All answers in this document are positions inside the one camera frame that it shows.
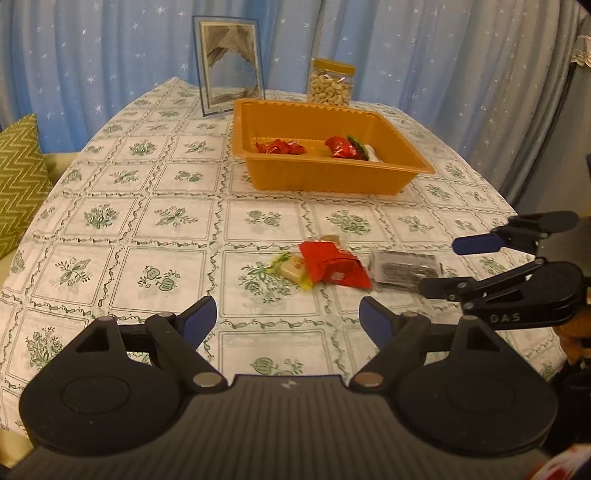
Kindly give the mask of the person's hand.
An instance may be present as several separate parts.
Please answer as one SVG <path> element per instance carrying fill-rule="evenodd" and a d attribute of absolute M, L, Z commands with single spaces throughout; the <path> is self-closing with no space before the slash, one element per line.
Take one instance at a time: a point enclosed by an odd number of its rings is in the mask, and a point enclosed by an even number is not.
<path fill-rule="evenodd" d="M 553 330 L 559 337 L 560 346 L 569 365 L 575 365 L 581 359 L 590 358 L 591 308 L 585 306 L 577 314 Z"/>

